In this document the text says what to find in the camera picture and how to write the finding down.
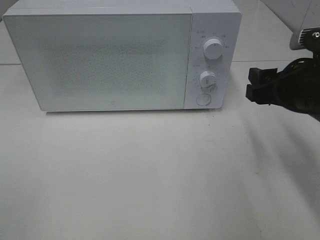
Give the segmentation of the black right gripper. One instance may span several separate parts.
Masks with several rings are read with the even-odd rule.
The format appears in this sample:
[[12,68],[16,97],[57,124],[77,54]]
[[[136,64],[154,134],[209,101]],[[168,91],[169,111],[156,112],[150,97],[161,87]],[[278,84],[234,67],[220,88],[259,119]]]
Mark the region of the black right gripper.
[[245,97],[258,105],[275,105],[320,119],[320,52],[302,57],[283,70],[252,67]]

